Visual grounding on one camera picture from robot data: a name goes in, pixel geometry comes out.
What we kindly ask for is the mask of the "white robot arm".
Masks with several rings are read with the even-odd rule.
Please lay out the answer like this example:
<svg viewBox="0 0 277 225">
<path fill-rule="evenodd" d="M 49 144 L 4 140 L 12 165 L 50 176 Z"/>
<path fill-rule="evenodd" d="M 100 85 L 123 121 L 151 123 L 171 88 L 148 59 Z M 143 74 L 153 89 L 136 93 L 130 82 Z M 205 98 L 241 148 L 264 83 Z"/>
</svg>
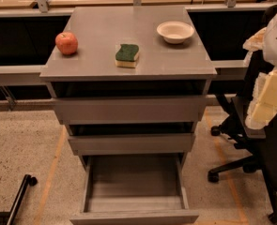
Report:
<svg viewBox="0 0 277 225">
<path fill-rule="evenodd" d="M 271 72 L 260 72 L 255 79 L 253 100 L 245 118 L 248 128 L 261 129 L 277 113 L 277 13 L 266 27 L 244 42 L 243 48 L 250 52 L 261 50 L 263 59 L 273 65 Z"/>
</svg>

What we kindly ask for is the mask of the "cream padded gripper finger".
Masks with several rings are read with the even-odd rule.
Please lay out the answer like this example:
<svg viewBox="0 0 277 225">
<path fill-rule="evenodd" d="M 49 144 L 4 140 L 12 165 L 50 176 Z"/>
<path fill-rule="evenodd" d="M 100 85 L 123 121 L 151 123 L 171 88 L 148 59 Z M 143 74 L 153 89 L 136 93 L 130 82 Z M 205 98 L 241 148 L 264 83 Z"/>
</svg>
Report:
<svg viewBox="0 0 277 225">
<path fill-rule="evenodd" d="M 259 73 L 255 80 L 253 99 L 248 107 L 245 125 L 261 129 L 277 113 L 277 67 L 270 73 Z"/>
<path fill-rule="evenodd" d="M 253 52 L 257 52 L 263 49 L 263 41 L 266 28 L 262 28 L 257 31 L 254 35 L 245 40 L 242 45 L 242 48 L 247 51 L 246 56 L 243 60 L 244 65 L 249 65 Z"/>
</svg>

